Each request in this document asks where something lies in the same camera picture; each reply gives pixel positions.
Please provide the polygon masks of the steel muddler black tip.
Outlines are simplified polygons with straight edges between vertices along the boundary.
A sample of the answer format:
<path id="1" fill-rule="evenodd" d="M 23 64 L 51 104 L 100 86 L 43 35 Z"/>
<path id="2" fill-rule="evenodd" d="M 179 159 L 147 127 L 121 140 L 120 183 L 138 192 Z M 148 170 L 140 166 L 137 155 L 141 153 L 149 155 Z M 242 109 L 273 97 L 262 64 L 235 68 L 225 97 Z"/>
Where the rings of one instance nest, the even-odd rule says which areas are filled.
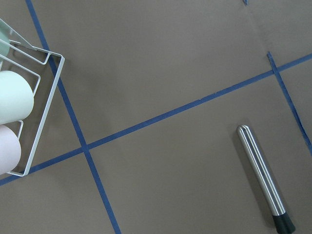
<path id="1" fill-rule="evenodd" d="M 292 234 L 295 231 L 295 226 L 285 210 L 278 189 L 252 130 L 247 125 L 239 125 L 237 134 L 271 211 L 277 233 Z"/>

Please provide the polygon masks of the mint white cup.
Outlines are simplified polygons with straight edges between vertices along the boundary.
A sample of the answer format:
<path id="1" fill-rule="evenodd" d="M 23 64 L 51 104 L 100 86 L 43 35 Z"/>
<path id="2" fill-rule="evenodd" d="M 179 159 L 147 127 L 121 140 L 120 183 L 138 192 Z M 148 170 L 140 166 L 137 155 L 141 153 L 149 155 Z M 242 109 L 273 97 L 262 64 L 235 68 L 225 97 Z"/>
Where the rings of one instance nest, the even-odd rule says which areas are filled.
<path id="1" fill-rule="evenodd" d="M 0 72 L 0 123 L 27 118 L 34 107 L 34 94 L 29 83 L 13 71 Z"/>

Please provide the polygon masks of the pink cup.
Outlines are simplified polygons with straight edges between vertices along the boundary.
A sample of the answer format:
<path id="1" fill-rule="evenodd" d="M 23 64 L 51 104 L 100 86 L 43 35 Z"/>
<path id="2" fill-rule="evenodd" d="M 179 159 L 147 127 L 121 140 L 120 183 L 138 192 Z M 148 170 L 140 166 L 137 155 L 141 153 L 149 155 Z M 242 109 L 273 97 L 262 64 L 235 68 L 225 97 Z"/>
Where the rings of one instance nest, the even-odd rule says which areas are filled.
<path id="1" fill-rule="evenodd" d="M 0 126 L 0 174 L 12 171 L 21 157 L 20 141 L 7 126 Z"/>

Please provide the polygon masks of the green cup in rack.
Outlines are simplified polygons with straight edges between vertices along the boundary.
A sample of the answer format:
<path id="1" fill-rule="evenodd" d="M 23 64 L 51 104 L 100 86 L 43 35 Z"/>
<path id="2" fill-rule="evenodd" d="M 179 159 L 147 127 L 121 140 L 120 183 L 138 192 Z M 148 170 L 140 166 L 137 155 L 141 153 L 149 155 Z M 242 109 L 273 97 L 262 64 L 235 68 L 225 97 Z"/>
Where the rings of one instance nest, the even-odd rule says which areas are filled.
<path id="1" fill-rule="evenodd" d="M 0 20 L 0 54 L 7 56 L 10 50 L 10 37 L 12 35 L 12 29 L 1 19 Z"/>

